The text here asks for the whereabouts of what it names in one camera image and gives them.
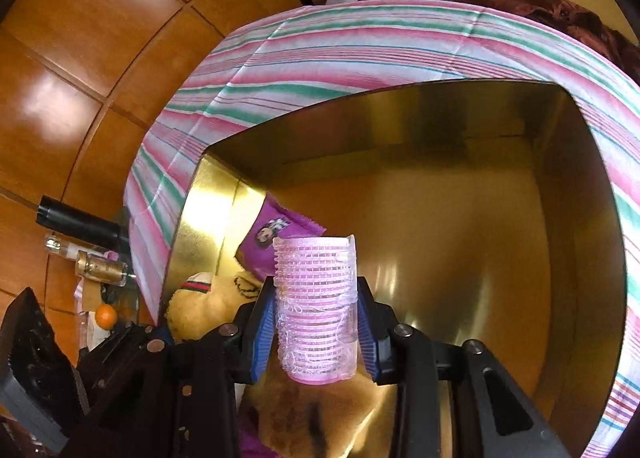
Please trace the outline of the yellow plush sock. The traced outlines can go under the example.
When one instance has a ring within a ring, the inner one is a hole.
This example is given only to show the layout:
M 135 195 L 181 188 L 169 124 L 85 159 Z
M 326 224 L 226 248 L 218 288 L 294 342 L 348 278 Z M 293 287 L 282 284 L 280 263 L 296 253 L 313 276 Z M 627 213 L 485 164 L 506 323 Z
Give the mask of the yellow plush sock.
M 177 343 L 201 339 L 216 327 L 231 323 L 238 308 L 255 301 L 262 282 L 250 272 L 231 277 L 200 272 L 190 276 L 171 296 L 165 312 Z

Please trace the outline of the pink hair roller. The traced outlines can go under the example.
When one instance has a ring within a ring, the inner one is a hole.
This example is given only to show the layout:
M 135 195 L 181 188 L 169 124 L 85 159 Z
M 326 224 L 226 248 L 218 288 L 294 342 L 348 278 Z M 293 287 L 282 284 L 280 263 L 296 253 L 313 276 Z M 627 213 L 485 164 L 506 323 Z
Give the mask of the pink hair roller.
M 273 241 L 278 357 L 288 377 L 308 386 L 348 380 L 358 362 L 355 238 Z

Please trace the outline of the purple snack packet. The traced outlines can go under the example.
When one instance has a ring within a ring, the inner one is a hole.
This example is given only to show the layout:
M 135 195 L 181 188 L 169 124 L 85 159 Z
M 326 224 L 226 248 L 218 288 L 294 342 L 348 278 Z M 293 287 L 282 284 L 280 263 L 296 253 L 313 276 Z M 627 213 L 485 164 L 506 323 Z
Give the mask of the purple snack packet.
M 326 229 L 267 194 L 254 223 L 235 252 L 244 270 L 261 282 L 276 271 L 273 241 L 280 237 L 320 237 Z

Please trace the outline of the gold storage box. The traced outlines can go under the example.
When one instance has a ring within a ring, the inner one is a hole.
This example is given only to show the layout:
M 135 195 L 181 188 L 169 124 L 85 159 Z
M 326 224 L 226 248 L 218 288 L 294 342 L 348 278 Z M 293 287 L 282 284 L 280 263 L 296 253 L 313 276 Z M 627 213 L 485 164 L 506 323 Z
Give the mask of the gold storage box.
M 612 184 L 557 85 L 458 80 L 344 96 L 205 145 L 165 273 L 231 276 L 266 195 L 352 236 L 401 322 L 483 341 L 579 456 L 622 351 L 626 262 Z

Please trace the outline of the gold cap perfume bottle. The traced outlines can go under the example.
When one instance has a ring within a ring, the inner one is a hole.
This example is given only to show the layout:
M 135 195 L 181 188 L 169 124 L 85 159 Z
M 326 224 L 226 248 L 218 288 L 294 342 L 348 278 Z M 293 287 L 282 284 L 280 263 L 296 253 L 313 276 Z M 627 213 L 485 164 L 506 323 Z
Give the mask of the gold cap perfume bottle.
M 77 252 L 75 273 L 90 281 L 117 287 L 124 287 L 128 279 L 128 267 L 125 262 L 82 250 Z

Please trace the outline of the black cylinder bottle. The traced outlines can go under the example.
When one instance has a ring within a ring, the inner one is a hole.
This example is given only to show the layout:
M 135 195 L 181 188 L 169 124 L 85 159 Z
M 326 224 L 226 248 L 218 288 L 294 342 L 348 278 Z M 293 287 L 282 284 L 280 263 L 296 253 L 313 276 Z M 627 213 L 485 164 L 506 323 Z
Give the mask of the black cylinder bottle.
M 47 195 L 40 198 L 36 223 L 104 249 L 119 253 L 130 249 L 126 226 L 66 205 Z

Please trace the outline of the striped pink green bedsheet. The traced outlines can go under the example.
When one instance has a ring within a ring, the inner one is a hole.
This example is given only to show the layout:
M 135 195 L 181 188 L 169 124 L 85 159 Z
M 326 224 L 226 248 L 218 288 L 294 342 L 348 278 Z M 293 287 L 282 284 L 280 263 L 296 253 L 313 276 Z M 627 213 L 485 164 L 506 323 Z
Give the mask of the striped pink green bedsheet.
M 178 216 L 206 146 L 340 96 L 464 78 L 562 86 L 604 158 L 628 291 L 620 363 L 585 450 L 603 457 L 639 407 L 639 88 L 603 55 L 547 25 L 471 3 L 373 0 L 301 7 L 232 32 L 171 91 L 132 163 L 124 203 L 142 296 L 157 316 Z

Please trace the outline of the dark red blanket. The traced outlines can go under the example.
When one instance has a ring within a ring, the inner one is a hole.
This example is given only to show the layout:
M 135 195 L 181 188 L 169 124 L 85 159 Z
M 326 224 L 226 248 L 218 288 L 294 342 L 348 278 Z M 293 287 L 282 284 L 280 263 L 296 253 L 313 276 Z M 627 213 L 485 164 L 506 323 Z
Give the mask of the dark red blanket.
M 550 26 L 598 52 L 639 83 L 639 48 L 599 15 L 570 0 L 458 0 Z

